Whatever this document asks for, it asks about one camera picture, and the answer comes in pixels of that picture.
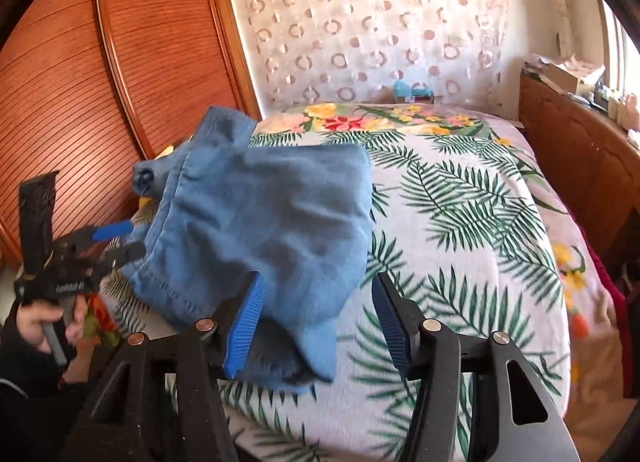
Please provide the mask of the person's left hand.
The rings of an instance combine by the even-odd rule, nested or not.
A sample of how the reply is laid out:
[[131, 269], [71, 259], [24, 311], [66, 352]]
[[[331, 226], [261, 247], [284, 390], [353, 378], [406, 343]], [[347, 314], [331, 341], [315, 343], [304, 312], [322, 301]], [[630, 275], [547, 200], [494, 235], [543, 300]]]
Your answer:
[[[73, 318], [66, 326], [65, 336], [70, 344], [76, 344], [84, 335], [84, 323], [87, 312], [86, 298], [80, 294], [75, 297]], [[43, 323], [56, 323], [63, 318], [64, 309], [46, 300], [35, 300], [30, 305], [18, 306], [16, 313], [17, 331], [24, 340], [45, 354], [50, 354], [51, 347], [44, 336]]]

